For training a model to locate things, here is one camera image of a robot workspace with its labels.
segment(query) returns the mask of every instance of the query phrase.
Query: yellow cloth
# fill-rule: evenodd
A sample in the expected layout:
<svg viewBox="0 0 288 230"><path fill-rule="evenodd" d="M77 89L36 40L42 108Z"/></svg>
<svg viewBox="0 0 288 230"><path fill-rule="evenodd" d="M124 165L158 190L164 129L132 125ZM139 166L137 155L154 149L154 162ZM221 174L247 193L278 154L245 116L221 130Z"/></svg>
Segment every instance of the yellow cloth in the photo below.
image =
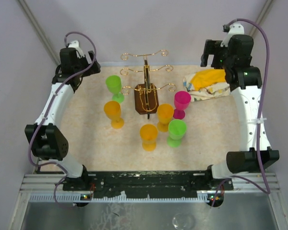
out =
<svg viewBox="0 0 288 230"><path fill-rule="evenodd" d="M206 69L199 71L191 80L196 91L219 82L226 82L225 70L223 69Z"/></svg>

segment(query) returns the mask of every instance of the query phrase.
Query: beige table surface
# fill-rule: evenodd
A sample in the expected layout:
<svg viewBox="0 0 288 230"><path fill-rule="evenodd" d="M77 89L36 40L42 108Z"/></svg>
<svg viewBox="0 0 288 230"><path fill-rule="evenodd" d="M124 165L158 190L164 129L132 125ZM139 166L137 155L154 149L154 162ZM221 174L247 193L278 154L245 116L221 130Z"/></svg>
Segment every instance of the beige table surface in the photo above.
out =
<svg viewBox="0 0 288 230"><path fill-rule="evenodd" d="M108 76L119 75L123 86L135 87L144 82L143 73L122 76L121 69L102 67L101 73L84 78L62 120L60 129L69 142L70 154L88 170L205 170L208 165L223 161L228 151L239 150L238 114L232 96L190 103L184 118L188 130L178 148L169 147L168 133L159 132L157 148L152 152L143 150L140 128L145 124L157 125L158 119L152 114L147 120L147 115L136 112L133 91L125 95L121 104L125 121L122 129L113 129L103 111L104 104L112 97L105 84ZM151 72L151 82L156 87L174 83L177 91L183 90L183 76L200 69L194 65L174 66L172 72L162 69ZM174 94L166 88L159 90L159 104L174 106ZM45 166L42 170L59 169Z"/></svg>

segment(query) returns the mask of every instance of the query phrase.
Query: gray wall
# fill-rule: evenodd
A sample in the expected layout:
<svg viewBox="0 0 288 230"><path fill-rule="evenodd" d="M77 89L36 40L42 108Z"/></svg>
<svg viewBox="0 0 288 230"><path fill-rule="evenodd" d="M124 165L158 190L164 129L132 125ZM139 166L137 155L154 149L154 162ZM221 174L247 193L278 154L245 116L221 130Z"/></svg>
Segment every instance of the gray wall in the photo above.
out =
<svg viewBox="0 0 288 230"><path fill-rule="evenodd" d="M54 68L16 1L0 0L0 230L9 225L24 174L32 172L24 127L42 111Z"/></svg>
<svg viewBox="0 0 288 230"><path fill-rule="evenodd" d="M256 20L265 0L26 0L57 52L69 31L88 34L105 65L126 65L123 53L168 49L150 63L200 63L206 39L223 39L222 25ZM129 61L141 59L130 58Z"/></svg>
<svg viewBox="0 0 288 230"><path fill-rule="evenodd" d="M263 28L270 43L270 68L264 116L266 129L280 160L272 167L288 204L288 0L275 1ZM253 65L264 69L265 45L260 33L255 38Z"/></svg>

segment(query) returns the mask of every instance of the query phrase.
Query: plastic cup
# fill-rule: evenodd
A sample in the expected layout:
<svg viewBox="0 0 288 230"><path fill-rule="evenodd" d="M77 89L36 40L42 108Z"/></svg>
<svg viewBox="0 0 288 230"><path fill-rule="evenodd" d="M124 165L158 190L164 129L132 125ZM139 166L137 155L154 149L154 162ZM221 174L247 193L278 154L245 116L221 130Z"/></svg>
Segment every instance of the plastic cup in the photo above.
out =
<svg viewBox="0 0 288 230"><path fill-rule="evenodd" d="M156 126L147 124L140 129L140 137L142 139L142 147L146 151L153 151L157 144L158 129Z"/></svg>
<svg viewBox="0 0 288 230"><path fill-rule="evenodd" d="M108 90L113 93L112 100L118 103L122 103L125 99L121 91L121 80L117 75L111 75L106 79L106 85Z"/></svg>
<svg viewBox="0 0 288 230"><path fill-rule="evenodd" d="M172 120L168 125L168 145L175 148L181 144L181 139L187 132L187 124L180 120Z"/></svg>
<svg viewBox="0 0 288 230"><path fill-rule="evenodd" d="M174 115L174 108L170 104L161 104L157 109L159 122L157 128L160 132L168 131L168 124Z"/></svg>
<svg viewBox="0 0 288 230"><path fill-rule="evenodd" d="M179 91L174 96L174 105L176 109L174 110L173 117L175 119L183 119L185 117L184 110L189 106L191 102L191 95L185 91Z"/></svg>
<svg viewBox="0 0 288 230"><path fill-rule="evenodd" d="M124 126L124 120L120 117L121 110L118 102L107 102L104 106L104 111L107 117L111 120L111 126L113 128L122 128Z"/></svg>

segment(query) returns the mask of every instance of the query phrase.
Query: patterned towel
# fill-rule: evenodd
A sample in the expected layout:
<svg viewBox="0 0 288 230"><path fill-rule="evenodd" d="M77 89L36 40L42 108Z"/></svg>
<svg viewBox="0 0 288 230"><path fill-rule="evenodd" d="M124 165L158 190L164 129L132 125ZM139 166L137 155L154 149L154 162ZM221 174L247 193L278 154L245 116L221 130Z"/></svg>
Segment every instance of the patterned towel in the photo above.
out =
<svg viewBox="0 0 288 230"><path fill-rule="evenodd" d="M189 94L191 95L191 102L228 96L230 94L229 85L226 82L216 83L196 91L193 84L191 83L193 77L194 73L189 74L183 78L183 87L185 91L189 92Z"/></svg>

